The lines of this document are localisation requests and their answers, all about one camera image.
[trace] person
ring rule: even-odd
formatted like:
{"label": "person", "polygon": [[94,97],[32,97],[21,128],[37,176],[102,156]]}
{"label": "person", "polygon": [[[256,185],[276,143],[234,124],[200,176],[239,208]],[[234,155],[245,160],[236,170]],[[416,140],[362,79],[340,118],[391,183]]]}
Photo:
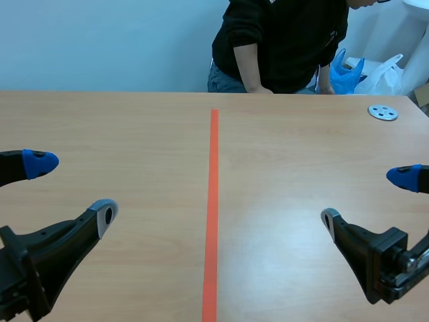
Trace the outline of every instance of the person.
{"label": "person", "polygon": [[212,45],[211,93],[296,93],[329,69],[347,32],[349,8],[389,0],[230,0]]}

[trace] silver metal plate with holes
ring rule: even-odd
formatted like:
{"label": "silver metal plate with holes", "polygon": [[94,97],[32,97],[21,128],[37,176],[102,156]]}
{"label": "silver metal plate with holes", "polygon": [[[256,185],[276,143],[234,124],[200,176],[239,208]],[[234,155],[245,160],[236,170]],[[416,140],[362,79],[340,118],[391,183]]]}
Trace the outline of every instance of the silver metal plate with holes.
{"label": "silver metal plate with holes", "polygon": [[383,121],[395,121],[398,117],[397,111],[385,105],[372,105],[368,107],[368,113],[376,119]]}

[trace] table surface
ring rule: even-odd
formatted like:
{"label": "table surface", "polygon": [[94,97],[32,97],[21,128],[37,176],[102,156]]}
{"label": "table surface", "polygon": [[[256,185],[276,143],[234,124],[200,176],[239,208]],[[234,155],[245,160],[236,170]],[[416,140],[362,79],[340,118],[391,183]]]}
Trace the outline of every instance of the table surface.
{"label": "table surface", "polygon": [[[371,117],[380,103],[398,120]],[[385,178],[429,162],[429,119],[408,98],[0,92],[1,150],[60,158],[1,189],[0,225],[29,233],[97,199],[120,206],[45,321],[201,321],[211,109],[219,322],[428,320],[429,278],[370,305],[319,216],[335,207],[374,232],[396,226],[411,246],[426,234],[429,196]]]}

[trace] white wall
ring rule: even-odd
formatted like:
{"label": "white wall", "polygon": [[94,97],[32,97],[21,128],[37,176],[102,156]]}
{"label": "white wall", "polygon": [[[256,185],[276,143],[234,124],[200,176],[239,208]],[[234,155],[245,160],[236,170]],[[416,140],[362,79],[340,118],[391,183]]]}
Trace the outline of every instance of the white wall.
{"label": "white wall", "polygon": [[[0,89],[205,91],[227,0],[0,0]],[[405,60],[424,24],[401,0],[353,11],[351,56]]]}
{"label": "white wall", "polygon": [[347,49],[347,56],[378,62],[403,54],[398,64],[403,68],[422,39],[426,26],[427,23],[406,11],[402,0],[350,10],[349,30],[340,48]]}

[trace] white plastic bag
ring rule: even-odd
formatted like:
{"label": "white plastic bag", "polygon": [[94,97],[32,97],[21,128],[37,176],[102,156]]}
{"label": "white plastic bag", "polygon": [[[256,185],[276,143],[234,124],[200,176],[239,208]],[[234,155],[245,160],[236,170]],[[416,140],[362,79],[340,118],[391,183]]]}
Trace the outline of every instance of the white plastic bag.
{"label": "white plastic bag", "polygon": [[403,69],[397,66],[404,55],[399,54],[378,66],[355,89],[355,94],[364,95],[400,95]]}

